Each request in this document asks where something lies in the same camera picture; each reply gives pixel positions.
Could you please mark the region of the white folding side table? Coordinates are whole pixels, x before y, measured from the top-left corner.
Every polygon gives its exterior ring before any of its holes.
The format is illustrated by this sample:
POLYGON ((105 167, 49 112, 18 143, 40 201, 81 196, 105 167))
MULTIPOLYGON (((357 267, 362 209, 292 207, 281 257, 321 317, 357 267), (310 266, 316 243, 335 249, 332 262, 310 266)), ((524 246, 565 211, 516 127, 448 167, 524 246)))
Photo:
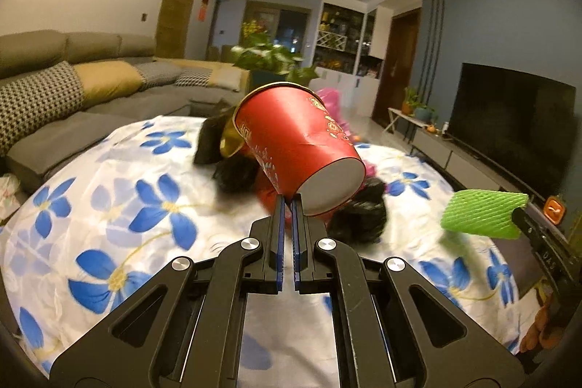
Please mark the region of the white folding side table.
POLYGON ((395 109, 392 107, 388 108, 388 125, 384 129, 386 133, 395 133, 396 130, 396 123, 399 120, 406 121, 407 123, 413 124, 415 127, 419 127, 421 129, 426 129, 429 126, 428 122, 419 120, 418 118, 406 115, 401 110, 395 109))

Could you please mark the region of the white display cabinet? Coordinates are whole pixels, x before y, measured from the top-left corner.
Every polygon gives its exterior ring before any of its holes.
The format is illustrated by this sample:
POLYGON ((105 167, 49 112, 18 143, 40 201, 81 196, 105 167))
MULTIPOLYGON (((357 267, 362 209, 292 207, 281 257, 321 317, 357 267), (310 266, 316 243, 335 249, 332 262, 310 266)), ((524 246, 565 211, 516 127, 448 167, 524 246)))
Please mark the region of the white display cabinet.
POLYGON ((393 16, 383 6, 364 14, 327 3, 320 15, 314 65, 341 106, 360 116, 374 109, 393 16))

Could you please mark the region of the pink plastic bag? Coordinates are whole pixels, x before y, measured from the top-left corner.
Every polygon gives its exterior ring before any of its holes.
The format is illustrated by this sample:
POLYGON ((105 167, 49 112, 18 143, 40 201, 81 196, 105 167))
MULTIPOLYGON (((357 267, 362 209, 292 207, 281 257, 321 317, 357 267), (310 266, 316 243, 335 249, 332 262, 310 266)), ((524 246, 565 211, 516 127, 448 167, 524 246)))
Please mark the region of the pink plastic bag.
POLYGON ((316 94, 324 103, 330 116, 338 124, 338 126, 343 130, 348 138, 351 137, 351 131, 349 129, 348 122, 342 117, 341 114, 341 96, 338 89, 324 88, 319 89, 316 94))

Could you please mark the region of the mustard yellow cushion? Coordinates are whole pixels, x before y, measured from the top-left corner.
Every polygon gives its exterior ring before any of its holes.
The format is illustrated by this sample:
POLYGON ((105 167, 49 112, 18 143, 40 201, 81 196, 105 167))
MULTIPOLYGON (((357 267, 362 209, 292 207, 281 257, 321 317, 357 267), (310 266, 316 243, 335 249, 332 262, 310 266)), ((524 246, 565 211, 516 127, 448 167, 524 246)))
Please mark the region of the mustard yellow cushion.
POLYGON ((139 71, 125 61, 81 63, 73 68, 83 86, 84 108, 131 96, 143 84, 139 71))

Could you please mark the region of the black white patterned cushion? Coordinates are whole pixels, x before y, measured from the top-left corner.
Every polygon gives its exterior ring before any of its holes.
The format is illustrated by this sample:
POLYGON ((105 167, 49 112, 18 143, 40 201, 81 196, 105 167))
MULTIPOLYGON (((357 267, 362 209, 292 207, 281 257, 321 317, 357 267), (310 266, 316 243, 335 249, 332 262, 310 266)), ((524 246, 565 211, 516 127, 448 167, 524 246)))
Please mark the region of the black white patterned cushion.
POLYGON ((44 125, 79 111, 83 103, 81 81, 66 61, 1 86, 1 157, 44 125))

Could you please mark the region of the red gold paper cup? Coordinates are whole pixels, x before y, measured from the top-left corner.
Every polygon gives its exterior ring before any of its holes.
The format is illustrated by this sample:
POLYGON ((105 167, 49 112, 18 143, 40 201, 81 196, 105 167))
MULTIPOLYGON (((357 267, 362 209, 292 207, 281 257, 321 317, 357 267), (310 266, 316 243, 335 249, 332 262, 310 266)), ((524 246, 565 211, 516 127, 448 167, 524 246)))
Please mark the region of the red gold paper cup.
POLYGON ((233 157, 236 153, 241 152, 246 146, 245 139, 239 134, 234 124, 234 117, 231 116, 224 126, 221 141, 220 153, 224 159, 233 157))

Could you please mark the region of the small plants on side table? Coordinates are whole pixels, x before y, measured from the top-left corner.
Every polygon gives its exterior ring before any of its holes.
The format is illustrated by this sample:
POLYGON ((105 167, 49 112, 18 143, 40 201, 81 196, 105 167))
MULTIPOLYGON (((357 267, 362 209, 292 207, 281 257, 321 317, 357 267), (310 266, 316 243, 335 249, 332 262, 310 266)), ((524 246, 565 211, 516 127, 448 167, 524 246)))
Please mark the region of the small plants on side table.
POLYGON ((404 89, 402 113, 427 124, 435 124, 437 119, 435 109, 420 101, 414 87, 404 89))

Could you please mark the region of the dark wooden door right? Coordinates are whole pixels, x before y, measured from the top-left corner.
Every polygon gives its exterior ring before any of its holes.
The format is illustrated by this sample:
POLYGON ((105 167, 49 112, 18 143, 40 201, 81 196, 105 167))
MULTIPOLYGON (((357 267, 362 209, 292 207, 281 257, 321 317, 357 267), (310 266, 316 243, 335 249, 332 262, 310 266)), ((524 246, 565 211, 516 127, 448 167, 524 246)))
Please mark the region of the dark wooden door right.
POLYGON ((406 98, 415 58, 421 9, 417 8, 392 19, 387 53, 380 76, 372 120, 386 127, 390 123, 388 109, 401 109, 406 98))

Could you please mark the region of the red white plastic bag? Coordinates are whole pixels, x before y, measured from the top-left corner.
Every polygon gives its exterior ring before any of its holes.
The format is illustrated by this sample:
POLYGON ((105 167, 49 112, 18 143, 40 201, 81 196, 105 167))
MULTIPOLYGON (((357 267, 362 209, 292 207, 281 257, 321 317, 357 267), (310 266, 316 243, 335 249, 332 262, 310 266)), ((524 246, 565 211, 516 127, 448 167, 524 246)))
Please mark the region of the red white plastic bag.
MULTIPOLYGON (((277 192, 269 181, 268 177, 260 169, 258 175, 255 178, 255 195, 259 198, 260 203, 266 209, 269 215, 272 215, 275 210, 275 201, 277 197, 277 192)), ((317 215, 318 219, 328 223, 336 210, 329 211, 327 213, 317 215)), ((288 208, 285 208, 285 224, 288 228, 291 224, 291 212, 288 208)))

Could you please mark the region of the grey low tv cabinet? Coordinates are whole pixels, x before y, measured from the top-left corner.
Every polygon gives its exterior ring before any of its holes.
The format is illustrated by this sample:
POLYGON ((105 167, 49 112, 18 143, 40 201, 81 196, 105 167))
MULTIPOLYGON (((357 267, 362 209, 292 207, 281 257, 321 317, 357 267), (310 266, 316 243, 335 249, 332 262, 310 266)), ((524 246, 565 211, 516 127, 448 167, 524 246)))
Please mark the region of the grey low tv cabinet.
POLYGON ((538 205, 543 204, 542 197, 523 183, 503 169, 497 169, 491 163, 472 155, 471 151, 465 150, 450 138, 417 128, 411 135, 409 145, 460 188, 526 193, 538 205))

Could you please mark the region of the red paper cup front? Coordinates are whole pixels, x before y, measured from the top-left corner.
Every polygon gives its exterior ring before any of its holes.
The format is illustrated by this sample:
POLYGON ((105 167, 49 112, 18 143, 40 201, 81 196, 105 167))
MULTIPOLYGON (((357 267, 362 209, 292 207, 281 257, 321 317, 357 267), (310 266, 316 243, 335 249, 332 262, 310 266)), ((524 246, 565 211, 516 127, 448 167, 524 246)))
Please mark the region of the red paper cup front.
POLYGON ((290 82, 255 89, 233 125, 275 191, 286 201, 300 195, 308 216, 341 206, 364 183, 364 161, 310 89, 290 82))

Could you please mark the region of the orange small clock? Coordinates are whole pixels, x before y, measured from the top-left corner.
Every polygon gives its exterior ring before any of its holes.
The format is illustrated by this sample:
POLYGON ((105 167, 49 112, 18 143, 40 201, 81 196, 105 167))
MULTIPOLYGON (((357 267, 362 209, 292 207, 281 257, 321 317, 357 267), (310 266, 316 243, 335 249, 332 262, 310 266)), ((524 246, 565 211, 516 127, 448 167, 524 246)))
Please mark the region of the orange small clock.
POLYGON ((554 225, 560 225, 566 213, 565 204, 557 197, 550 196, 543 205, 543 215, 554 225))

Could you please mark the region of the black flat television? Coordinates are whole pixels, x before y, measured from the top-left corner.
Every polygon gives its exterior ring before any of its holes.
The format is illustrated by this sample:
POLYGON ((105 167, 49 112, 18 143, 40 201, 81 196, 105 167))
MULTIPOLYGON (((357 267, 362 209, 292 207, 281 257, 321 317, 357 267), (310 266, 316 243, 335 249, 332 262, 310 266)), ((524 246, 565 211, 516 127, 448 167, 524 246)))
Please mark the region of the black flat television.
POLYGON ((449 133, 542 199, 559 192, 578 138, 576 88, 465 63, 449 133))

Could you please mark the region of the green foam net sleeve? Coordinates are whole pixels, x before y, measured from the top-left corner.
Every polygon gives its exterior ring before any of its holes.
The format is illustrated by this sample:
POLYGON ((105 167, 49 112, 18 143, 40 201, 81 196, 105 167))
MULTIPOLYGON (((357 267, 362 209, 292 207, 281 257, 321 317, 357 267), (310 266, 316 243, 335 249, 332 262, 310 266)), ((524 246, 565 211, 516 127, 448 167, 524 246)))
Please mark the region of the green foam net sleeve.
POLYGON ((524 193, 467 189, 455 192, 441 217, 445 231, 515 240, 521 231, 512 221, 516 209, 530 202, 524 193))

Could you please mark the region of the blue floral white tablecloth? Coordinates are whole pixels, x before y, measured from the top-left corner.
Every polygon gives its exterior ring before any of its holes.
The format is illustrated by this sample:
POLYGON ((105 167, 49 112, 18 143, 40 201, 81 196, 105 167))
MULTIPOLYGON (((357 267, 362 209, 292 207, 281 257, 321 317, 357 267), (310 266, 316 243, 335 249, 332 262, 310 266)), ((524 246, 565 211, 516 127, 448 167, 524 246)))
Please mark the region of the blue floral white tablecloth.
MULTIPOLYGON (((17 340, 42 376, 54 360, 176 257, 202 261, 266 215, 255 195, 221 195, 197 167, 198 118, 120 127, 50 178, 1 230, 1 271, 17 340)), ((520 341, 519 292, 493 242, 448 232, 453 190, 407 153, 361 144, 385 182, 388 222, 360 248, 399 256, 502 346, 520 341)))

